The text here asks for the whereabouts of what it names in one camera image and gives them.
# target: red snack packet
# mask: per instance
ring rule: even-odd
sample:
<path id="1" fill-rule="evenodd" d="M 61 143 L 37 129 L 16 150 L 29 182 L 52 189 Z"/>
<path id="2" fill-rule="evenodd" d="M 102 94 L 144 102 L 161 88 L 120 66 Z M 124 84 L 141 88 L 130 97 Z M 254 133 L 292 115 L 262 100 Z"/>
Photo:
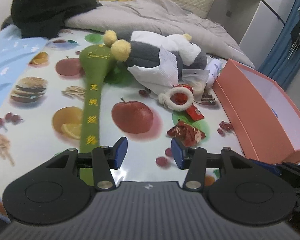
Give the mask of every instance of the red snack packet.
<path id="1" fill-rule="evenodd" d="M 192 92 L 192 87 L 189 85 L 181 84 L 181 85 L 177 85 L 174 87 L 185 87 L 185 88 L 188 88 Z M 187 96 L 182 93 L 176 93 L 171 97 L 171 101 L 177 105 L 183 105 L 187 102 L 187 100 L 188 100 Z M 189 114 L 189 116 L 192 118 L 193 121 L 198 121 L 198 120 L 204 119 L 203 114 L 201 114 L 201 112 L 195 105 L 192 105 L 191 107 L 189 107 L 186 110 L 186 112 Z"/>
<path id="2" fill-rule="evenodd" d="M 180 120 L 167 134 L 179 138 L 186 147 L 195 146 L 206 137 L 204 132 Z"/>

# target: white fluffy ring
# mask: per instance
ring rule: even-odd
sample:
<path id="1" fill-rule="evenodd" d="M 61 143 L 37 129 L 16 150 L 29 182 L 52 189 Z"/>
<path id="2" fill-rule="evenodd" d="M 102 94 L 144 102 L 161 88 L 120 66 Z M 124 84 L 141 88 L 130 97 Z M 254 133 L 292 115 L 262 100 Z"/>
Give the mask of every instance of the white fluffy ring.
<path id="1" fill-rule="evenodd" d="M 171 101 L 171 97 L 176 93 L 182 93 L 187 96 L 188 100 L 186 101 L 185 104 L 177 105 Z M 164 105 L 166 108 L 181 112 L 187 110 L 193 104 L 194 98 L 192 92 L 188 88 L 176 87 L 176 88 L 169 89 L 166 93 L 159 94 L 158 100 L 159 103 Z"/>

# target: hamburger print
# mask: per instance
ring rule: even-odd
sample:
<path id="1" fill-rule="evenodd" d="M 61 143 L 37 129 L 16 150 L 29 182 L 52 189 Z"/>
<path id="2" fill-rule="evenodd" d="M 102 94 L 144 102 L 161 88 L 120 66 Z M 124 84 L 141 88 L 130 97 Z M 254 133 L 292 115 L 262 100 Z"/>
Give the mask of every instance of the hamburger print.
<path id="1" fill-rule="evenodd" d="M 38 101 L 47 90 L 48 81 L 38 77 L 26 77 L 16 84 L 10 97 L 20 103 L 32 103 Z"/>

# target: pink cardboard box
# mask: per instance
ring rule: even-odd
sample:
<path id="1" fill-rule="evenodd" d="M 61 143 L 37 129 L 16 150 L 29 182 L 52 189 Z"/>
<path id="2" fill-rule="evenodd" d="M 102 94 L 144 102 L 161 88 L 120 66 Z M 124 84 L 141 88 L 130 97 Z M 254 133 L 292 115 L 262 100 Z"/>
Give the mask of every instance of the pink cardboard box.
<path id="1" fill-rule="evenodd" d="M 275 81 L 228 60 L 213 90 L 246 158 L 300 162 L 300 111 Z"/>

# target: black jacket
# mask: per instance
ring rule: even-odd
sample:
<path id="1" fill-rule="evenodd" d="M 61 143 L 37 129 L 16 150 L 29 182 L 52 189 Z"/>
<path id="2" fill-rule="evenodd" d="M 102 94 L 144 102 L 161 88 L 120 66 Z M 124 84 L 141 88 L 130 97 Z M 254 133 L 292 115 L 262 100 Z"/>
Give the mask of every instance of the black jacket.
<path id="1" fill-rule="evenodd" d="M 65 19 L 101 5 L 97 0 L 13 0 L 11 17 L 23 38 L 54 38 Z"/>

